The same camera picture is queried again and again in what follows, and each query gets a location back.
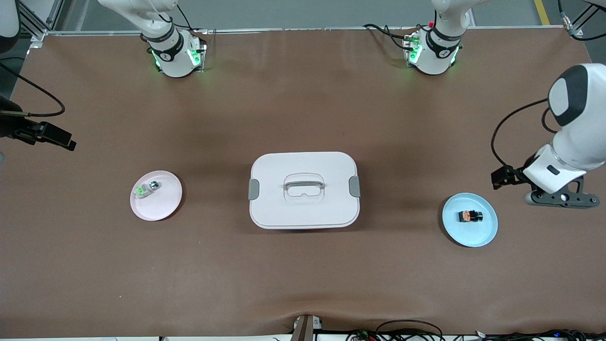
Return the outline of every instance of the plate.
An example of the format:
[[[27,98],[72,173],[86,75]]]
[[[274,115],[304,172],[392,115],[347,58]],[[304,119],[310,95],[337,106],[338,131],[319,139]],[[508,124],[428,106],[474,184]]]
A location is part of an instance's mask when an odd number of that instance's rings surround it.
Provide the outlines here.
[[[459,212],[479,211],[484,218],[482,221],[461,223]],[[459,193],[446,201],[442,210],[444,228],[457,243],[478,248],[484,246],[496,236],[499,221],[496,212],[486,199],[473,193]]]
[[[133,193],[143,183],[157,181],[160,187],[150,196],[137,199]],[[183,188],[179,178],[166,170],[156,170],[142,176],[130,191],[130,207],[135,215],[143,220],[162,220],[171,215],[183,196]]]

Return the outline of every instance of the blue plate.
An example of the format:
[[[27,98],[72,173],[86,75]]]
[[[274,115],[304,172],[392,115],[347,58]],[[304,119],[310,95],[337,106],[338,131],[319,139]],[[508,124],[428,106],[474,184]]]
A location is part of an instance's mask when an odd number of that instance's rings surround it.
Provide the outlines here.
[[[482,221],[459,222],[459,212],[479,211]],[[479,248],[494,239],[499,227],[496,212],[486,199],[473,193],[459,193],[446,201],[442,210],[442,222],[450,236],[461,245]]]

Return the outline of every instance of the gray handle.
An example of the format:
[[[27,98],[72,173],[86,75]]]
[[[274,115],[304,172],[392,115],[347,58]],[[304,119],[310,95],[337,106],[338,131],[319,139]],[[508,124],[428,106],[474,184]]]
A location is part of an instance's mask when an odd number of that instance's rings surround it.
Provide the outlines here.
[[[285,189],[288,189],[289,187],[303,187],[303,186],[317,186],[320,188],[324,188],[324,183],[321,181],[291,181],[289,183],[284,184]]]

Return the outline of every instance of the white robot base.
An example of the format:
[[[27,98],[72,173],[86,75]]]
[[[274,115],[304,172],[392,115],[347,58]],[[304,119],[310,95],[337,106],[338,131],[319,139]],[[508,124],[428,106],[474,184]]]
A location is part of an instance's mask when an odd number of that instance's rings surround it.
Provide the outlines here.
[[[162,56],[156,56],[152,51],[158,70],[174,78],[185,77],[194,71],[203,72],[206,44],[201,44],[200,38],[188,31],[180,30],[179,34],[183,36],[184,45],[173,61],[164,61]]]
[[[410,35],[411,41],[404,41],[404,47],[409,47],[412,51],[404,50],[404,58],[409,67],[415,67],[428,75],[439,75],[455,63],[459,47],[452,53],[452,56],[438,58],[435,52],[430,50],[424,43],[427,35],[428,32],[423,29],[412,33]]]

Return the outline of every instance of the brown table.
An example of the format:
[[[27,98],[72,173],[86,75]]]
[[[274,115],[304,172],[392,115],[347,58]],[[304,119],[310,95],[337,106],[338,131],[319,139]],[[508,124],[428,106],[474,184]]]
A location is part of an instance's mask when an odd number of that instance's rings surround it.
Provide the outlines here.
[[[1,141],[2,336],[284,333],[302,313],[327,329],[416,318],[446,333],[603,331],[604,207],[531,207],[529,187],[490,183],[495,125],[587,52],[560,29],[470,30],[464,41],[451,70],[425,76],[365,31],[218,35],[204,73],[171,79],[136,36],[45,38],[22,74],[65,102],[50,121],[78,146]],[[23,82],[13,100],[55,108]],[[548,141],[542,110],[502,129],[506,161],[519,166]],[[255,159],[322,150],[358,164],[356,223],[257,227]],[[128,196],[156,169],[179,175],[187,194],[150,223]],[[606,198],[606,167],[585,184]],[[488,246],[442,232],[440,205],[458,192],[499,214]]]

